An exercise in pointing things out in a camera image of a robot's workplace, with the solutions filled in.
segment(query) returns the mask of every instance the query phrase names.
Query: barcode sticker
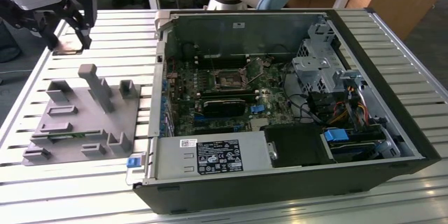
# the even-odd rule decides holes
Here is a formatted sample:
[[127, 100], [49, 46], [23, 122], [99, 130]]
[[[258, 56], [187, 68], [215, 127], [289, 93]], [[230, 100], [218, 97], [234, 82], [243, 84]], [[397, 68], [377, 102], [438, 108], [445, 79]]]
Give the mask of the barcode sticker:
[[179, 148], [195, 147], [197, 139], [181, 139]]

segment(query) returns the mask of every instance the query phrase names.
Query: slotted table surface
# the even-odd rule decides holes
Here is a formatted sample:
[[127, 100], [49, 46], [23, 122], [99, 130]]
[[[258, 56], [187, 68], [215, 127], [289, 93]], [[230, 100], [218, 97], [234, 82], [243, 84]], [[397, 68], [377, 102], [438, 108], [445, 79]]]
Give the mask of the slotted table surface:
[[[49, 81], [77, 78], [82, 63], [97, 66], [109, 85], [131, 79], [142, 85], [134, 152], [146, 148], [154, 70], [151, 10], [101, 11], [91, 29], [91, 49], [78, 56], [43, 51], [0, 130], [0, 222], [55, 223], [439, 223], [448, 221], [448, 105], [446, 91], [374, 14], [338, 10], [402, 104], [442, 160], [399, 176], [369, 192], [271, 204], [158, 216], [125, 183], [126, 159], [45, 166], [19, 165], [21, 154], [43, 112]], [[71, 34], [59, 23], [57, 35]]]

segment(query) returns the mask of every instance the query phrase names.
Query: white label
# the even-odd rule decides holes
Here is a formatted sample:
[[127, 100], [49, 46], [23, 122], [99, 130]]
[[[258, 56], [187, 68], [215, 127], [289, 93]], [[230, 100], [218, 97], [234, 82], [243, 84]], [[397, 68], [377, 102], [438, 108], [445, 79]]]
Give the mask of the white label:
[[245, 27], [245, 23], [233, 23], [233, 29], [243, 28], [243, 27]]
[[195, 147], [197, 139], [181, 139], [179, 148], [183, 147]]

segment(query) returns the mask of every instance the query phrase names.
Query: motherboard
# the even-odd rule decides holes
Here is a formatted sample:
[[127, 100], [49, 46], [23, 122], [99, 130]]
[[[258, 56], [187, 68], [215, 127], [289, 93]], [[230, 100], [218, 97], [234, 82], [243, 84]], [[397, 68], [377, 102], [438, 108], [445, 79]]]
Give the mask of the motherboard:
[[174, 136], [258, 131], [293, 122], [285, 63], [269, 56], [195, 56], [166, 62]]

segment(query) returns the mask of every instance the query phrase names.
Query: yellow wire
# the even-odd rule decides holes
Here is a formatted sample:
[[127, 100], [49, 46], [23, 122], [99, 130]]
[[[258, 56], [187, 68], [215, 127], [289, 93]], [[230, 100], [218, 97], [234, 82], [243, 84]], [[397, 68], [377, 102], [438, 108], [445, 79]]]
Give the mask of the yellow wire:
[[329, 124], [331, 124], [333, 122], [335, 122], [337, 120], [339, 120], [343, 116], [346, 115], [346, 110], [342, 112], [342, 114], [339, 114], [330, 122]]

